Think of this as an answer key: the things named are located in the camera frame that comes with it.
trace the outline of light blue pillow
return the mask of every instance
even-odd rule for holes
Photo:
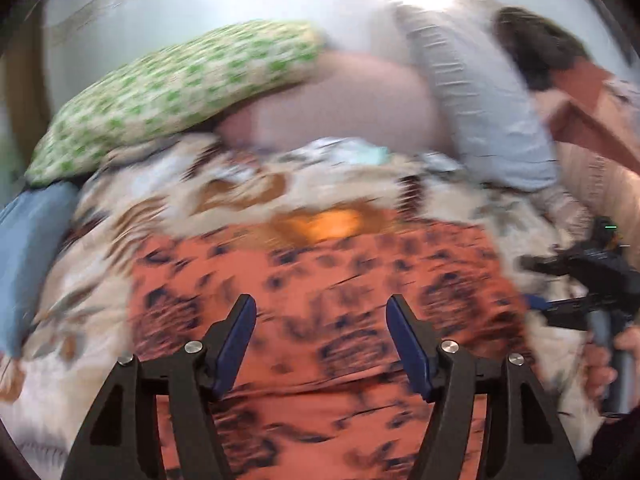
[[[449,117],[470,176],[522,191],[554,184],[558,170],[551,135],[494,38],[460,9],[397,6],[396,19]]]
[[[25,191],[0,212],[0,352],[20,357],[77,204],[78,190],[64,182]]]

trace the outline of blue cushion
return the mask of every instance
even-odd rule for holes
[[[61,183],[26,191],[0,212],[0,352],[20,356],[77,204],[78,190]]]

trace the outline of person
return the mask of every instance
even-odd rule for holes
[[[583,480],[603,478],[622,454],[636,463],[640,470],[640,326],[632,326],[618,334],[614,347],[631,352],[636,361],[636,407],[624,418],[607,420],[593,439],[591,454],[580,462]],[[596,403],[600,402],[605,387],[616,379],[616,371],[609,366],[610,351],[590,343],[584,348],[584,390]]]

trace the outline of human hand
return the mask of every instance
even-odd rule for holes
[[[636,379],[640,380],[640,327],[632,326],[618,334],[613,341],[618,350],[631,353],[636,361]],[[599,402],[608,384],[616,380],[616,371],[609,367],[611,352],[601,346],[589,343],[584,348],[585,383],[584,391],[591,400]],[[636,387],[637,406],[640,402],[640,387]]]

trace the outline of white wall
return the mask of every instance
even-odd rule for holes
[[[410,0],[430,4],[433,0]],[[498,0],[556,20],[578,35],[596,62],[633,78],[588,0]],[[52,110],[110,70],[149,51],[252,18],[307,19],[329,44],[409,62],[386,0],[47,0],[46,76]]]

